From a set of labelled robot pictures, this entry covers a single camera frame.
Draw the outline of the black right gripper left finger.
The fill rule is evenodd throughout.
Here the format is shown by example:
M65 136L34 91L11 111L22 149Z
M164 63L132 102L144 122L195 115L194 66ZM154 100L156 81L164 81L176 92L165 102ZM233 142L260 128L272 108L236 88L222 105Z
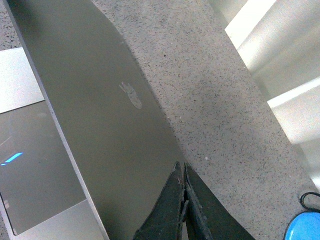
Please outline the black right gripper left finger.
M176 162L161 193L134 240L180 240L184 189L181 164Z

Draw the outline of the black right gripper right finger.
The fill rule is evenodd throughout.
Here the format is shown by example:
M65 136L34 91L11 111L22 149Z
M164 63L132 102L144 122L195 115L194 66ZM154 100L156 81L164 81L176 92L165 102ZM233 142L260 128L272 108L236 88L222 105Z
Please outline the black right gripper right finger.
M190 164L184 164L186 225L191 240L253 240Z

